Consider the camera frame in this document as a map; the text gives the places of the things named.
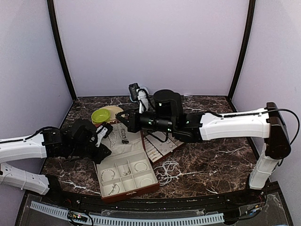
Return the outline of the small red jewelry tray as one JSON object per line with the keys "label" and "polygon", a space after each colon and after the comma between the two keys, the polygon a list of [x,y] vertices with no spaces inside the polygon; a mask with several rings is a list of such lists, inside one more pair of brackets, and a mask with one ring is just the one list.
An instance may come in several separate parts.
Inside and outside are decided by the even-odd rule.
{"label": "small red jewelry tray", "polygon": [[144,138],[145,151],[151,163],[159,162],[172,154],[175,150],[184,145],[183,142],[168,134],[166,142],[161,142],[151,135],[146,135]]}

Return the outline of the large red jewelry box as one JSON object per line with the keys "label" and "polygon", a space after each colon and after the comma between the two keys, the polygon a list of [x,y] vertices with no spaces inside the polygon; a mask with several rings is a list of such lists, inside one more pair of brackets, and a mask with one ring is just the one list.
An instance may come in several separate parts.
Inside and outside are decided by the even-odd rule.
{"label": "large red jewelry box", "polygon": [[[128,132],[122,123],[112,126],[111,134],[102,139],[111,155],[95,165],[102,201],[118,202],[157,191],[159,182],[145,151],[142,132]],[[153,184],[140,187],[144,178],[151,178]]]}

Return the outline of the white bangle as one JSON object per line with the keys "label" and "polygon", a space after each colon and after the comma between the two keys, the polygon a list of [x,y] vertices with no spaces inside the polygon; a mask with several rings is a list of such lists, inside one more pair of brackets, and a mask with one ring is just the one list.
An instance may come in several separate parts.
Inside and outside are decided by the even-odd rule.
{"label": "white bangle", "polygon": [[153,180],[151,178],[144,178],[140,181],[140,187],[150,186],[153,184]]}

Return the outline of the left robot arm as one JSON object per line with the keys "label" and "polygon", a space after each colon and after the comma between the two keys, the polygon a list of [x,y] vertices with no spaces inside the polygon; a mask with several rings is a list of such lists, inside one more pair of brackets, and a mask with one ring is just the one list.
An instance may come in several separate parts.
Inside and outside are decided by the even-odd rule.
{"label": "left robot arm", "polygon": [[54,204],[63,205],[66,194],[61,191],[56,176],[30,173],[13,167],[8,162],[32,158],[69,159],[76,156],[89,158],[100,164],[111,155],[111,150],[102,144],[102,140],[112,131],[113,127],[109,123],[104,122],[96,127],[88,120],[79,119],[64,129],[47,126],[28,137],[3,139],[0,142],[0,182],[47,195]]}

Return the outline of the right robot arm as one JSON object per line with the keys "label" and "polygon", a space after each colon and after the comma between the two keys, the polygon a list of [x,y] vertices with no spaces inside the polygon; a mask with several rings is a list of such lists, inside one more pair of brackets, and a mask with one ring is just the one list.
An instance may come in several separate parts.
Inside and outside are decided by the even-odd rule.
{"label": "right robot arm", "polygon": [[201,143],[218,138],[260,137],[264,139],[262,153],[249,176],[249,187],[240,193],[240,200],[250,204],[258,197],[258,190],[264,188],[267,179],[277,165],[291,152],[286,124],[281,109],[273,102],[266,107],[248,112],[184,113],[181,95],[168,89],[153,95],[154,111],[140,113],[128,109],[116,115],[129,132],[142,129],[149,135],[160,131],[171,134],[184,143]]}

